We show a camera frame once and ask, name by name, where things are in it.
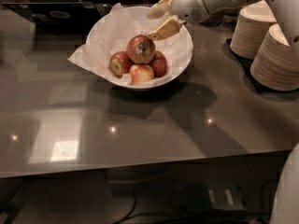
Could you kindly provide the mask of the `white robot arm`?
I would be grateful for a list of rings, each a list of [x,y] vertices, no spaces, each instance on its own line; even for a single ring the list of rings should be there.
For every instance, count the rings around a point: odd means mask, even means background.
[[[299,0],[160,0],[147,12],[159,24],[148,31],[152,40],[177,34],[182,24],[198,25],[211,15],[264,1],[271,9],[295,57],[299,59]]]

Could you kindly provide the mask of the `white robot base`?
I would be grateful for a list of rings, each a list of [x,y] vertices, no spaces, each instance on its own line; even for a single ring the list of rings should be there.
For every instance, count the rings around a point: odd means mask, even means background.
[[[299,224],[299,143],[282,169],[270,224]]]

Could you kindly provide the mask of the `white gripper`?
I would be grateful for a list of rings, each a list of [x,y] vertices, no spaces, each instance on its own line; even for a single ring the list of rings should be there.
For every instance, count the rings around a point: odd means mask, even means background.
[[[146,13],[150,20],[160,19],[166,13],[173,16],[166,18],[156,28],[148,31],[152,40],[164,40],[180,32],[186,22],[199,24],[209,17],[204,0],[160,0]]]

